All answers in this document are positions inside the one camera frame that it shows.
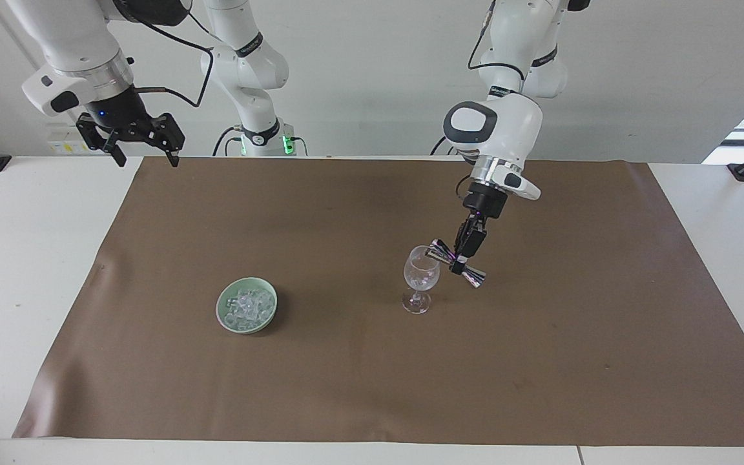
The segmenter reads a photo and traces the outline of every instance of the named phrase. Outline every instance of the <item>wine glass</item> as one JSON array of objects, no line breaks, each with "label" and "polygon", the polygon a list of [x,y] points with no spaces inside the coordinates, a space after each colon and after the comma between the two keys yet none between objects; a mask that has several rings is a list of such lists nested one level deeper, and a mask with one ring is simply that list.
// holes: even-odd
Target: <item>wine glass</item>
[{"label": "wine glass", "polygon": [[404,279],[410,289],[402,295],[401,303],[407,312],[414,315],[421,315],[429,309],[432,299],[426,291],[436,285],[440,276],[440,262],[426,256],[428,250],[426,246],[413,248],[404,265]]}]

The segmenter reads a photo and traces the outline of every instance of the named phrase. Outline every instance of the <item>ice cube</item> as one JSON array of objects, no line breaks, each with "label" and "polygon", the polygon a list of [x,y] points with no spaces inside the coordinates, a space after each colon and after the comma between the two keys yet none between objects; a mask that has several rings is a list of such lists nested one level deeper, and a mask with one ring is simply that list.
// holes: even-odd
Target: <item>ice cube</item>
[{"label": "ice cube", "polygon": [[254,294],[254,300],[256,300],[257,306],[260,309],[271,308],[274,305],[274,297],[272,297],[272,294],[263,289]]},{"label": "ice cube", "polygon": [[227,327],[235,327],[237,318],[234,314],[228,314],[228,315],[225,315],[224,318],[222,318],[222,322],[224,322],[225,326]]},{"label": "ice cube", "polygon": [[246,294],[240,295],[237,297],[237,304],[245,308],[251,307],[254,304],[254,297]]},{"label": "ice cube", "polygon": [[231,305],[226,303],[225,306],[228,307],[228,313],[232,315],[237,315],[237,313],[240,311],[240,305],[237,304],[237,300],[231,299]]}]

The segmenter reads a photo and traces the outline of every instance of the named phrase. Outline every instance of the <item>green status light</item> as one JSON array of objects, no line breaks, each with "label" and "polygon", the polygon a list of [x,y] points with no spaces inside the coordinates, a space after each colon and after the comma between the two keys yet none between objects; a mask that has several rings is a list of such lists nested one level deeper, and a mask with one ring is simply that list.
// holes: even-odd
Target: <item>green status light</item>
[{"label": "green status light", "polygon": [[283,136],[283,146],[286,149],[286,155],[295,153],[295,142],[289,136]]}]

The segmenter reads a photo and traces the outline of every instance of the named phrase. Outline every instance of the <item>glass base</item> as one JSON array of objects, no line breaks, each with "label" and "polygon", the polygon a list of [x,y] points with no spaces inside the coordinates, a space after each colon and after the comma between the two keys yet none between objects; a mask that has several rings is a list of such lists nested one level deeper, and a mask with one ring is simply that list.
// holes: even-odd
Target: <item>glass base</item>
[{"label": "glass base", "polygon": [[401,296],[401,304],[407,312],[413,315],[421,315],[429,309],[432,298],[426,292],[416,292],[410,289]]}]

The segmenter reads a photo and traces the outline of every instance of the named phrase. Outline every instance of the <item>black cable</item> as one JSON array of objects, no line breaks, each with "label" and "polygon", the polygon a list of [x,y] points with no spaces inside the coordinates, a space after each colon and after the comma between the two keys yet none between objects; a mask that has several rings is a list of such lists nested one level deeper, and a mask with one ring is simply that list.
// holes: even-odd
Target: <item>black cable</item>
[{"label": "black cable", "polygon": [[432,147],[432,151],[429,153],[429,156],[435,155],[436,150],[438,150],[438,147],[440,147],[440,144],[443,144],[444,141],[446,141],[446,136],[443,136],[443,138],[438,139],[437,144],[434,147]]},{"label": "black cable", "polygon": [[195,17],[195,16],[194,16],[194,13],[192,13],[192,12],[189,12],[189,18],[191,18],[192,20],[194,20],[194,22],[195,22],[195,23],[197,24],[197,26],[199,26],[199,27],[200,27],[200,29],[204,30],[204,31],[206,32],[206,34],[209,34],[209,35],[211,34],[211,32],[210,32],[209,30],[207,30],[207,29],[206,29],[206,26],[203,26],[203,23],[201,23],[201,22],[200,22],[200,21],[199,21],[199,20],[197,19],[197,17]]},{"label": "black cable", "polygon": [[510,70],[513,70],[517,73],[519,73],[520,77],[522,77],[522,80],[525,79],[524,73],[522,73],[522,70],[519,70],[519,67],[509,65],[507,63],[482,63],[481,65],[475,65],[473,66],[473,59],[475,59],[475,53],[478,51],[479,45],[481,45],[481,41],[484,39],[484,35],[487,33],[488,27],[490,27],[490,24],[493,23],[493,11],[495,10],[495,4],[498,0],[493,0],[493,3],[490,3],[490,8],[487,9],[487,17],[484,18],[484,24],[481,26],[481,33],[479,33],[478,41],[475,42],[475,47],[473,47],[473,51],[470,54],[470,60],[467,61],[467,69],[468,70],[478,70],[479,68],[488,68],[488,67],[501,67],[501,68],[510,68]]},{"label": "black cable", "polygon": [[223,152],[225,153],[225,156],[228,156],[228,143],[231,142],[231,141],[242,142],[243,139],[242,138],[231,138],[231,139],[225,141],[225,145],[223,146]]},{"label": "black cable", "polygon": [[180,44],[186,45],[186,47],[191,47],[192,49],[200,50],[203,53],[206,53],[209,55],[209,70],[206,71],[206,77],[203,80],[203,87],[200,89],[200,94],[197,97],[197,103],[192,102],[188,97],[186,97],[183,94],[180,94],[180,92],[177,92],[175,90],[172,90],[170,88],[166,87],[139,87],[136,88],[137,94],[151,94],[153,92],[154,94],[157,94],[160,92],[160,94],[171,94],[176,97],[182,98],[186,103],[191,105],[194,108],[199,108],[200,103],[203,103],[203,97],[206,94],[206,88],[209,86],[209,80],[212,77],[212,67],[214,66],[214,54],[212,53],[212,49],[203,47],[203,45],[197,45],[194,42],[186,41],[186,39],[181,39],[178,36],[175,36],[173,34],[169,34],[168,32],[165,32],[162,29],[159,29],[159,27],[154,26],[151,23],[148,23],[148,21],[144,19],[140,19],[138,17],[134,17],[136,21],[139,21],[139,24],[142,24],[143,26],[147,27],[148,29],[153,30],[154,32],[166,36],[169,39],[172,39],[172,41],[180,42]]},{"label": "black cable", "polygon": [[212,152],[212,156],[216,156],[216,151],[220,148],[220,144],[222,144],[222,140],[224,139],[225,135],[232,132],[234,130],[234,127],[229,127],[229,129],[224,130],[222,134],[220,134],[220,138],[218,139],[218,143],[214,144],[214,151]]},{"label": "black cable", "polygon": [[458,189],[460,189],[464,181],[468,180],[469,178],[470,178],[470,175],[467,174],[467,176],[464,176],[463,178],[461,178],[461,180],[458,181],[458,183],[455,185],[455,197],[460,198],[460,200],[464,200],[464,198],[461,197],[461,194],[458,194]]},{"label": "black cable", "polygon": [[304,144],[304,153],[309,156],[309,147],[306,147],[306,140],[303,138],[292,138],[293,141],[301,141]]}]

